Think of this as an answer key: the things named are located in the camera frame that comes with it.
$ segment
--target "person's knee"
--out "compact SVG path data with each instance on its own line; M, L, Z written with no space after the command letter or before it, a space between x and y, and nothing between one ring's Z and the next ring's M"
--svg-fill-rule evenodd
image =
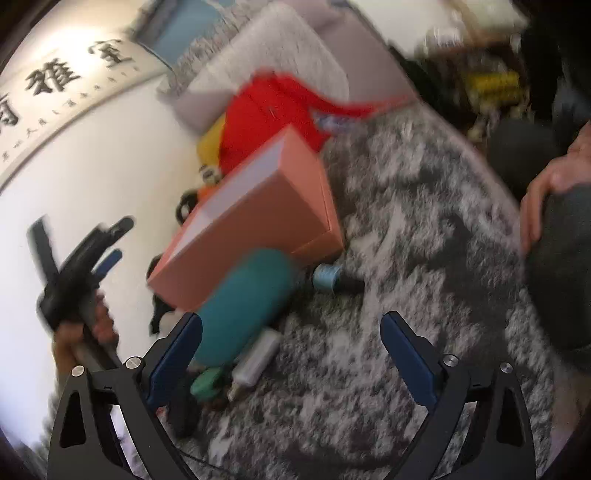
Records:
M553 158L560 156L552 129L524 120L505 119L489 139L487 160L520 200L527 186Z
M527 258L530 296L550 342L591 371L591 185L550 196Z

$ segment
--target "yellow object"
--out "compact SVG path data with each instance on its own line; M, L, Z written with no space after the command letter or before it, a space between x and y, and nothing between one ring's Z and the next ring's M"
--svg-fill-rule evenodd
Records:
M466 75L465 82L469 90L486 95L499 90L519 89L519 74L517 72L472 73Z
M519 85L517 72L469 73L464 75L464 84L476 112L516 105L526 96L525 90Z
M197 155L203 165L217 167L220 163L220 145L222 143L223 128L226 125L224 113L197 144Z

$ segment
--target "white tube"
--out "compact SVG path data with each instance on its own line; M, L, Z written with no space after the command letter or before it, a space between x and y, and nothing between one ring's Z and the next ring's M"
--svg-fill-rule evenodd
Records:
M242 388L252 388L261 377L273 356L277 353L281 334L271 328L261 331L259 338L252 344L246 355L232 370L232 389L228 398L233 400Z

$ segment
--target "metal screw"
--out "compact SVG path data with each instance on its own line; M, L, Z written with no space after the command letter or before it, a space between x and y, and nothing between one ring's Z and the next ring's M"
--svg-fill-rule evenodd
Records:
M84 367L82 365L76 365L73 369L72 369L72 376L73 377L79 377L84 373Z
M460 359L455 355L448 353L443 355L443 363L448 367L455 367L458 363L460 363Z
M127 368L129 368L130 370L133 370L134 368L138 368L141 364L142 364L142 359L138 356L133 356L131 358L128 358L127 361L125 362L125 366Z
M507 362L501 363L501 371L506 374L510 374L513 371L513 365Z

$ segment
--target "white pillow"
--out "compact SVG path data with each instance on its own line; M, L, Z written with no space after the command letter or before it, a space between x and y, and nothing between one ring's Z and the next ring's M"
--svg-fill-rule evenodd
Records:
M289 72L336 102L349 99L345 71L320 37L280 2L265 7L191 82L187 92L237 92L257 70Z

